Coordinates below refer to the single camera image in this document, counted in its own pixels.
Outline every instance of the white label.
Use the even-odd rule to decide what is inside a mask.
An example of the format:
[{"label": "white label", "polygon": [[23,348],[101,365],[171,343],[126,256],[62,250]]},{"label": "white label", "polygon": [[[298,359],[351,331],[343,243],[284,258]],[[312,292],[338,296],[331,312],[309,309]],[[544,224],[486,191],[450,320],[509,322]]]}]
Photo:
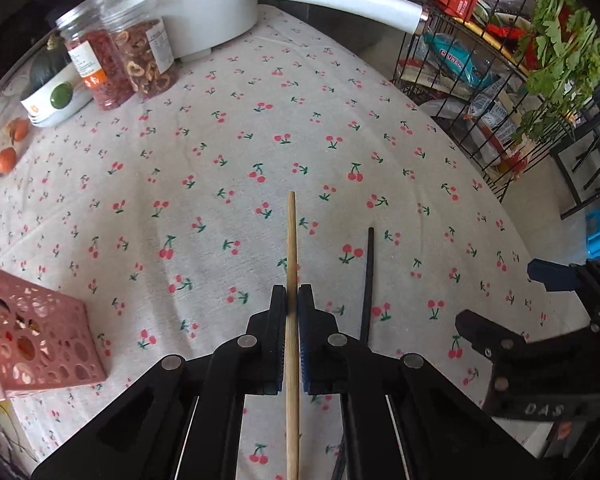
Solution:
[{"label": "white label", "polygon": [[146,37],[149,40],[151,52],[154,54],[158,72],[162,74],[173,64],[173,52],[171,52],[167,32],[164,30],[164,22],[160,20],[157,25],[150,28],[146,32]]},{"label": "white label", "polygon": [[69,56],[74,62],[76,70],[80,77],[88,77],[94,72],[102,69],[98,58],[93,53],[93,49],[88,41],[81,43],[69,51]]}]

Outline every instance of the pink basket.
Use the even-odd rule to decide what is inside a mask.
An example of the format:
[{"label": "pink basket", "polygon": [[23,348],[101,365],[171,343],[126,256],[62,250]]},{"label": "pink basket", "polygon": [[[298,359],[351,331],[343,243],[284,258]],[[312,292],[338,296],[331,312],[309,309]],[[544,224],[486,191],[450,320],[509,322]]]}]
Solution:
[{"label": "pink basket", "polygon": [[84,303],[0,270],[0,400],[105,378]]}]

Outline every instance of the green oval decoration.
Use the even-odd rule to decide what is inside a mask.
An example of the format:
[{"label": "green oval decoration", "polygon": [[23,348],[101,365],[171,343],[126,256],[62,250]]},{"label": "green oval decoration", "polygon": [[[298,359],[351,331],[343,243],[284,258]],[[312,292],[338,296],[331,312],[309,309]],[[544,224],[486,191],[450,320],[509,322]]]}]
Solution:
[{"label": "green oval decoration", "polygon": [[71,86],[71,83],[65,82],[59,84],[53,89],[49,101],[51,102],[53,108],[56,110],[62,110],[62,108],[71,102],[73,97],[74,88]]}]

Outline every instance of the table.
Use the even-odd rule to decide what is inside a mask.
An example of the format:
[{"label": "table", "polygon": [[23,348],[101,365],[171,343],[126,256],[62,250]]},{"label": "table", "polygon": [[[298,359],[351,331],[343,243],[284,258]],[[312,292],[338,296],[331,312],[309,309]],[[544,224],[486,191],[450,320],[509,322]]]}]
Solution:
[{"label": "table", "polygon": [[[185,64],[165,94],[93,103],[35,133],[0,178],[0,267],[85,301],[109,378],[14,399],[48,456],[163,355],[244,332],[285,283],[296,192],[299,279],[357,336],[376,230],[373,350],[419,352],[475,402],[490,363],[454,329],[470,308],[533,340],[564,332],[500,203],[436,123],[333,40],[273,7]],[[238,478],[285,471],[284,399],[248,397]],[[331,396],[303,397],[301,474],[331,471]],[[505,423],[522,441],[535,428]]]}]

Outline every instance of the jar of dried fruit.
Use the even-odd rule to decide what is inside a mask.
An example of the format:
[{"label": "jar of dried fruit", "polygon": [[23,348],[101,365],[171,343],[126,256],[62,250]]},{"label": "jar of dried fruit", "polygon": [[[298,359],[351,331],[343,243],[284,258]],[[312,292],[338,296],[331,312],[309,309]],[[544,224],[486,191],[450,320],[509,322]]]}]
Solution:
[{"label": "jar of dried fruit", "polygon": [[100,110],[113,110],[134,91],[118,55],[100,21],[104,0],[86,0],[61,16],[56,25],[69,56]]},{"label": "jar of dried fruit", "polygon": [[105,6],[102,23],[120,53],[131,86],[143,99],[171,88],[178,79],[157,0],[119,0]]}]

